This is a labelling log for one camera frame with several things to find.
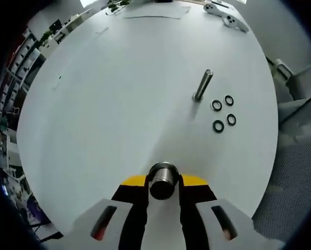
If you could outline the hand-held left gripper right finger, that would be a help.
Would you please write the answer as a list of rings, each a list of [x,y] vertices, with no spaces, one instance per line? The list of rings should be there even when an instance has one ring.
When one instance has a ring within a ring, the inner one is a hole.
[[[180,222],[186,249],[258,249],[261,235],[252,219],[225,199],[216,199],[208,183],[180,176]]]

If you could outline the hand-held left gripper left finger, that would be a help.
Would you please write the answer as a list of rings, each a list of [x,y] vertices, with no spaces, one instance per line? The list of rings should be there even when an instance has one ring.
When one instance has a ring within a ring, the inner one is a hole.
[[[111,199],[80,215],[66,235],[66,249],[140,249],[147,222],[148,176],[127,178]]]

